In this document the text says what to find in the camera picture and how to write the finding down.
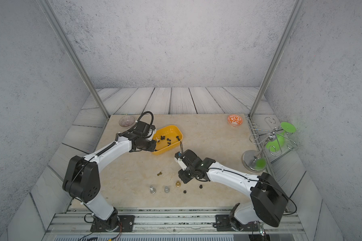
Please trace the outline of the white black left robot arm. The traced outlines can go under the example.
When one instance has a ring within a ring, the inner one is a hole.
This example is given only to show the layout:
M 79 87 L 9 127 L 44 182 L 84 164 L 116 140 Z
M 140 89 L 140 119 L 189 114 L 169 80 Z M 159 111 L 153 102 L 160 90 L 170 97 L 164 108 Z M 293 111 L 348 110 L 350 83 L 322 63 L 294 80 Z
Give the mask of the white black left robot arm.
M 116 215 L 113 206 L 100 194 L 100 173 L 109 164 L 125 153 L 137 151 L 154 152 L 156 141 L 154 125 L 137 121 L 133 128 L 118 133 L 113 142 L 98 151 L 84 157 L 74 156 L 70 159 L 63 181 L 62 189 L 71 197 L 80 200 L 102 221 Z

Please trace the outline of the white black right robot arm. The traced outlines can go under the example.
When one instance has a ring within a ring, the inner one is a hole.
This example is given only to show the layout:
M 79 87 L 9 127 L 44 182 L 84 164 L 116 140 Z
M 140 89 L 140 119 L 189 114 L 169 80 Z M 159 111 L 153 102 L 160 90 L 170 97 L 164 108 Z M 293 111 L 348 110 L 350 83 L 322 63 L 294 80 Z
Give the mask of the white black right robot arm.
M 275 228 L 280 225 L 289 198 L 270 174 L 242 173 L 211 158 L 202 160 L 192 150 L 175 153 L 175 162 L 181 167 L 178 175 L 184 184 L 192 179 L 216 182 L 250 198 L 251 202 L 238 203 L 231 210 L 228 216 L 231 229 L 242 231 L 253 222 L 264 222 Z

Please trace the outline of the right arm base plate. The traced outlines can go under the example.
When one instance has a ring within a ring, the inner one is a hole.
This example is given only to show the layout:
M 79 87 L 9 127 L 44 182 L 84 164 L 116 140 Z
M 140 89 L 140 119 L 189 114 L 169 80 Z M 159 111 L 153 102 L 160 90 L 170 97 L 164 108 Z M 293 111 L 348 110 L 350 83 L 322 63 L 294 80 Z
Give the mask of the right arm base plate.
M 235 217 L 234 211 L 229 214 L 218 214 L 215 216 L 215 222 L 212 224 L 218 232 L 255 232 L 258 231 L 257 222 L 241 224 Z

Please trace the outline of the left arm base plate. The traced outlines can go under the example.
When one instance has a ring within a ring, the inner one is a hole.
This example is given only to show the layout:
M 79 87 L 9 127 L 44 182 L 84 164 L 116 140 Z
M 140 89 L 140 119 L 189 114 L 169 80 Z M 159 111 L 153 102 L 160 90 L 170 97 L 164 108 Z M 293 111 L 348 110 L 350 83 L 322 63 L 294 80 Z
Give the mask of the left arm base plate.
M 133 232 L 135 223 L 134 215 L 113 215 L 108 220 L 103 221 L 100 218 L 95 217 L 90 232 L 102 233 L 102 232 Z

